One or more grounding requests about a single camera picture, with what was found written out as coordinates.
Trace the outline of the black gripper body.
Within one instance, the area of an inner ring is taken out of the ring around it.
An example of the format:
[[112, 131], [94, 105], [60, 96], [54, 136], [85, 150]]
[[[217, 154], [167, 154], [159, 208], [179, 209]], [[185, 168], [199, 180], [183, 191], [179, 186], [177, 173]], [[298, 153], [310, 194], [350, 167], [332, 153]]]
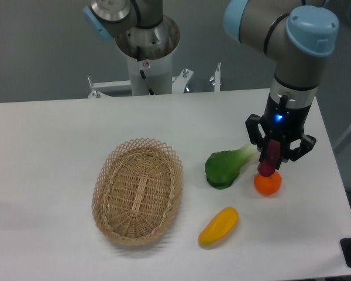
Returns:
[[304, 124], [310, 108], [310, 105], [303, 108], [281, 108], [269, 95], [261, 118], [261, 127], [265, 134], [264, 143], [268, 145], [273, 140], [286, 146], [303, 137], [311, 140], [310, 135], [304, 134]]

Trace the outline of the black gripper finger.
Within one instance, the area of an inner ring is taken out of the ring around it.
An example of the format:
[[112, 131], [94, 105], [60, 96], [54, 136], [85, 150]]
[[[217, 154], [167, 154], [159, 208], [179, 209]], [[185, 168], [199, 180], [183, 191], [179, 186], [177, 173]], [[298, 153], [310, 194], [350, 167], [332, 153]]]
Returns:
[[270, 135], [268, 124], [264, 116], [251, 114], [245, 122], [251, 144], [256, 145], [260, 151], [260, 163], [270, 163], [268, 156], [268, 145]]
[[302, 134], [299, 138], [300, 144], [298, 147], [291, 149], [291, 145], [288, 144], [285, 147], [283, 153], [283, 163], [287, 163], [289, 160], [292, 162], [297, 161], [299, 158], [306, 155], [308, 152], [313, 150], [316, 144], [316, 138], [311, 135]]

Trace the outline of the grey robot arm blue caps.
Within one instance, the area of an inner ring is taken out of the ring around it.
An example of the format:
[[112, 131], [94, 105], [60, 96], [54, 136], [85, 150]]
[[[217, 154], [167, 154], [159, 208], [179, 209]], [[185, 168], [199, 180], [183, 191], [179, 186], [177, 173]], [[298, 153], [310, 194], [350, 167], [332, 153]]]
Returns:
[[[324, 4], [231, 1], [225, 10], [225, 32], [277, 63], [264, 114], [246, 121], [264, 177], [315, 145], [304, 123], [339, 30], [337, 17]], [[82, 12], [94, 33], [103, 41], [114, 40], [126, 56], [133, 95], [175, 91], [171, 57], [180, 34], [162, 1], [91, 1]]]

